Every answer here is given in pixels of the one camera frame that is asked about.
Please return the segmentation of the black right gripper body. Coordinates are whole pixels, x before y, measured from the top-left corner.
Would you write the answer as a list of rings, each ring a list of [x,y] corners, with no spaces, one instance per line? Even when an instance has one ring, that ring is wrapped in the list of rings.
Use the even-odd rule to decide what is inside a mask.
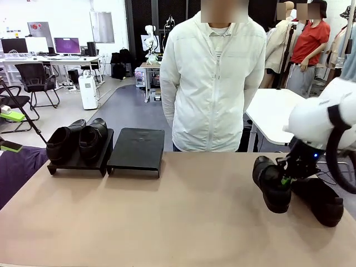
[[[311,147],[296,137],[292,138],[289,147],[290,152],[287,156],[290,156],[289,166],[291,172],[299,168],[317,168],[317,162],[323,155],[323,150]]]

